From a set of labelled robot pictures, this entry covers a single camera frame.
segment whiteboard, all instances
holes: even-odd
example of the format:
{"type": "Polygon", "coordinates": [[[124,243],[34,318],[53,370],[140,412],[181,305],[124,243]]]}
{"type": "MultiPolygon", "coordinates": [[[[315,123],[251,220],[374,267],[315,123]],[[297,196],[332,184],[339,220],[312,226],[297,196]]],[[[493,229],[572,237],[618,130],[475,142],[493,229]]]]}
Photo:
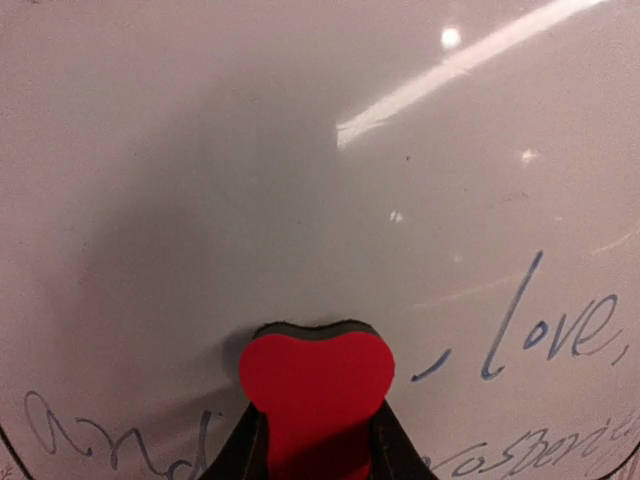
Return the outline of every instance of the whiteboard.
{"type": "Polygon", "coordinates": [[[639,21],[4,0],[0,422],[33,475],[197,478],[253,331],[343,318],[439,478],[610,471],[640,441],[639,21]]]}

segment heart-shaped eraser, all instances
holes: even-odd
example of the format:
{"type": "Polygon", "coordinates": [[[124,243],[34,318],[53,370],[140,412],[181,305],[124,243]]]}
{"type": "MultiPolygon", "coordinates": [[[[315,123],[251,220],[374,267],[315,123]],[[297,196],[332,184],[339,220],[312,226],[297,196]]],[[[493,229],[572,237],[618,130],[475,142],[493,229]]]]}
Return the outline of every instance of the heart-shaped eraser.
{"type": "Polygon", "coordinates": [[[267,416],[270,480],[366,480],[369,421],[394,368],[387,344],[356,320],[260,329],[240,360],[240,380],[267,416]]]}

